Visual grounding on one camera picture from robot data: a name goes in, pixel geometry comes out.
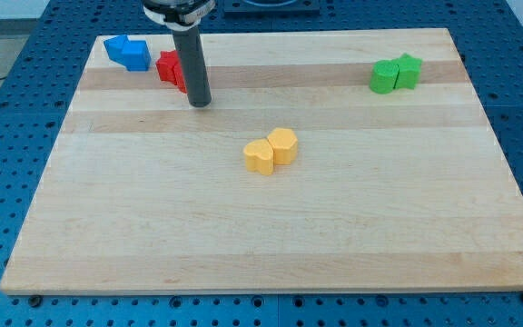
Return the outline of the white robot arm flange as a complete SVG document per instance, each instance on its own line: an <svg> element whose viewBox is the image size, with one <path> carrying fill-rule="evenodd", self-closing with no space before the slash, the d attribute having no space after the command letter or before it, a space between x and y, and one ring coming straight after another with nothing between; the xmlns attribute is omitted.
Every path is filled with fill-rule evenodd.
<svg viewBox="0 0 523 327"><path fill-rule="evenodd" d="M142 0L145 15L173 31L187 31L207 16L215 0Z"/></svg>

